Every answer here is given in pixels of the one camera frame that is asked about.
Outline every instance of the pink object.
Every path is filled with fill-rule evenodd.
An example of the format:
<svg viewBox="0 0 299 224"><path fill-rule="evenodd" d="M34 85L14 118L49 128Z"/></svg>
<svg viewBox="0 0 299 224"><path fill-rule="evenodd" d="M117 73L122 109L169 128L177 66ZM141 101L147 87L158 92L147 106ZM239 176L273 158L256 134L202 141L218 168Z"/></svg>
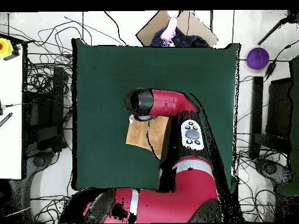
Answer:
<svg viewBox="0 0 299 224"><path fill-rule="evenodd" d="M161 34L161 40L163 40L165 43L171 46L175 46L171 39L175 36L176 26L177 26L176 18L171 18L169 20L168 27Z"/></svg>
<svg viewBox="0 0 299 224"><path fill-rule="evenodd" d="M149 112L150 116L176 116L183 111L197 111L182 93L152 89L152 94L154 105Z"/></svg>
<svg viewBox="0 0 299 224"><path fill-rule="evenodd" d="M88 203L88 205L86 206L84 212L83 212L83 216L85 216L89 210L89 208L91 207L91 205L93 204L93 202Z"/></svg>

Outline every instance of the black cable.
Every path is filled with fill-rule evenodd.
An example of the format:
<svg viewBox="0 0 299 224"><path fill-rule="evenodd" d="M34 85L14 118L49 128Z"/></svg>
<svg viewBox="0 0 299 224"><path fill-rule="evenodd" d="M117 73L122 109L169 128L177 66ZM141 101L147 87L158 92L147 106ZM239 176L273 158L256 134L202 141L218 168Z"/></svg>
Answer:
<svg viewBox="0 0 299 224"><path fill-rule="evenodd" d="M294 43L291 43L291 44L285 46L285 47L278 53L278 55L277 55L276 58L274 59L274 62L276 62L278 56L279 56L285 49L290 48L292 45L294 45L294 44L296 44L296 43L298 43L298 42L299 42L299 40L297 40L297 41L295 41Z"/></svg>
<svg viewBox="0 0 299 224"><path fill-rule="evenodd" d="M82 39L84 40L84 11L82 11Z"/></svg>
<svg viewBox="0 0 299 224"><path fill-rule="evenodd" d="M252 113L252 111L251 111L250 113L246 114L245 116L241 117L240 119L238 119L238 120L237 120L237 123L238 123L241 119L243 119L243 118L245 118L246 116L250 115L251 113Z"/></svg>
<svg viewBox="0 0 299 224"><path fill-rule="evenodd" d="M57 162L58 162L58 160L59 160L59 156L60 156L60 152L58 153L58 156L57 156L57 160L56 160L56 162L52 163L51 165L54 165L55 163L57 163Z"/></svg>
<svg viewBox="0 0 299 224"><path fill-rule="evenodd" d="M84 24L84 26L85 26L85 27L88 27L88 28L90 28L90 29L92 29L92 30L94 30L94 31L96 31L96 32L102 33L102 34L104 34L105 36L108 36L109 38L111 38L111 39L117 41L121 46L123 45L121 42L119 42L118 40L116 40L115 38L109 36L109 35L106 34L106 33L103 33L103 32L101 32L101 31L98 31L98 30L94 29L93 27L90 27L90 26L88 26L88 25L86 25L86 24Z"/></svg>
<svg viewBox="0 0 299 224"><path fill-rule="evenodd" d="M213 18L214 18L214 12L213 10L210 10L210 30L213 32Z"/></svg>
<svg viewBox="0 0 299 224"><path fill-rule="evenodd" d="M188 31L189 31L189 19L190 19L190 11L189 11L189 17L188 17L188 29L187 29L186 36L188 36Z"/></svg>
<svg viewBox="0 0 299 224"><path fill-rule="evenodd" d="M232 14L232 37L231 37L231 42L234 42L234 27L235 27L235 10Z"/></svg>
<svg viewBox="0 0 299 224"><path fill-rule="evenodd" d="M104 13L115 23L115 25L117 26L117 32L119 33L119 25L117 25L117 23L116 23L116 21L115 20L113 20L113 18L110 16L110 15L108 15L107 14L107 12L106 11L104 11ZM120 37L120 34L119 34L119 39L125 44L125 46L127 45L126 44L126 42L124 42L122 39L121 39L121 37Z"/></svg>
<svg viewBox="0 0 299 224"><path fill-rule="evenodd" d="M151 147L152 154L155 156L155 158L156 158L157 160L159 160L159 158L158 158L157 155L155 154L154 147L151 145L151 143L150 143L150 139L148 138L148 131L147 131L147 133L146 133L146 136L147 136L147 142L148 142L149 146Z"/></svg>
<svg viewBox="0 0 299 224"><path fill-rule="evenodd" d="M67 196L68 196L68 187L69 187L69 185L71 184L71 180L72 180L72 172L71 172L71 176L70 176L70 178L69 178L69 182L68 182L68 186L67 186Z"/></svg>
<svg viewBox="0 0 299 224"><path fill-rule="evenodd" d="M67 142L67 140L65 140L65 136L64 136L64 134L63 134L63 138L64 138L65 143L67 144L67 147L68 147L69 150L72 152L72 149L68 146L68 142Z"/></svg>

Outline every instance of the green tabletop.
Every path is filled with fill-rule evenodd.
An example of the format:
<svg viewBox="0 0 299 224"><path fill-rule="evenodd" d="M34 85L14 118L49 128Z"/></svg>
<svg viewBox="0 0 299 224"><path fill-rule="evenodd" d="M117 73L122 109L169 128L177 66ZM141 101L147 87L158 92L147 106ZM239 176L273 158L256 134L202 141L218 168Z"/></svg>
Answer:
<svg viewBox="0 0 299 224"><path fill-rule="evenodd" d="M129 113L124 97L134 88L193 93L201 101L230 187L238 44L226 49L91 47L73 40L72 45L77 82L77 162L72 183L76 190L157 187L159 162L149 150L125 144Z"/></svg>

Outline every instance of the floor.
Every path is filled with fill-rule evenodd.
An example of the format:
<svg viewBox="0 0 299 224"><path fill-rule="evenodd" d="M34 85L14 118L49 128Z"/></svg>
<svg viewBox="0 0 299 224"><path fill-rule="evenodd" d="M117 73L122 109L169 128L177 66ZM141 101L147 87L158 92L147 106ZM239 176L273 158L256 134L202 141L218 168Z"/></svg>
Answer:
<svg viewBox="0 0 299 224"><path fill-rule="evenodd" d="M156 11L145 12L110 12L111 17L118 23L120 29L120 37L130 46L142 46L137 40L135 34L155 15ZM213 14L213 33L217 36L218 42L215 48L224 48L229 43L240 43L241 53L239 63L239 78L243 80L246 76L264 76L265 70L254 71L247 66L245 61L246 56L252 48L257 47L258 41L282 18L285 17L286 10L214 10ZM169 11L169 16L177 16L177 11ZM209 10L196 10L195 15L207 26L210 27L210 11ZM76 22L71 22L69 19L79 23L84 23L86 30ZM9 33L11 36L22 38L18 35L24 35L24 32L31 39L43 41L51 33L51 29L57 26L57 31L63 30L65 27L76 27L64 30L60 33L60 40L66 49L71 49L71 38L83 38L87 44L96 45L119 45L116 40L119 40L116 25L103 13L103 12L37 12L37 13L0 13L0 32ZM102 33L91 29L90 27L108 34L116 40L103 35ZM274 32L262 45L273 60L276 55L288 44L291 44L299 39L298 25L286 24L282 28ZM48 43L55 43L55 36L52 35L47 40ZM48 49L52 52L58 52L58 49L53 45L48 45ZM279 62L273 75L265 82L263 92L263 103L268 101L268 87L269 83L275 79L281 79L290 76L288 62L296 55L298 55L299 43L291 48L283 51L279 56ZM30 53L43 52L40 47L34 44L29 44ZM39 57L31 55L30 59L39 60ZM239 100L238 100L238 119L250 113L251 111L251 86L252 81L244 81L239 87ZM263 131L266 126L267 107L263 108ZM250 115L244 117L237 125L237 133L249 132ZM67 128L71 128L72 123L68 123ZM65 130L65 138L72 148L72 130ZM237 150L246 149L249 140L249 135L238 134L237 136ZM280 157L280 163L286 164L283 156ZM248 221L272 221L273 214L270 213L271 207L264 209L262 206L259 208L260 214L263 219L257 218L252 206L252 195L249 187L253 191L253 196L264 188L273 189L271 182L260 176L254 169L254 164L251 163L239 168L239 177L246 184L239 186L239 197L242 204L242 210L249 211L244 213L244 217ZM66 195L67 185L70 180L72 169L72 154L69 149L64 149L61 152L59 160L56 164L52 165L43 172L39 172L33 181L31 197L43 197L51 195ZM274 196L269 192L262 192L258 195L258 200L261 204L271 202L275 203ZM32 212L37 214L41 209L48 204L47 201L32 201ZM40 220L46 221L50 217L45 213L42 214Z"/></svg>

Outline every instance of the red robot arm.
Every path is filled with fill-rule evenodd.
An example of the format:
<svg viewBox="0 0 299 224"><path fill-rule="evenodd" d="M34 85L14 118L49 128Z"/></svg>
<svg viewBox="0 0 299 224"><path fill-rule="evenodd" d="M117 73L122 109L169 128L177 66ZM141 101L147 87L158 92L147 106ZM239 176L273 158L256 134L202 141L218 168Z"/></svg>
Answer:
<svg viewBox="0 0 299 224"><path fill-rule="evenodd" d="M126 107L138 116L169 116L158 189L101 194L87 223L221 222L221 207L197 108L182 93L135 89Z"/></svg>

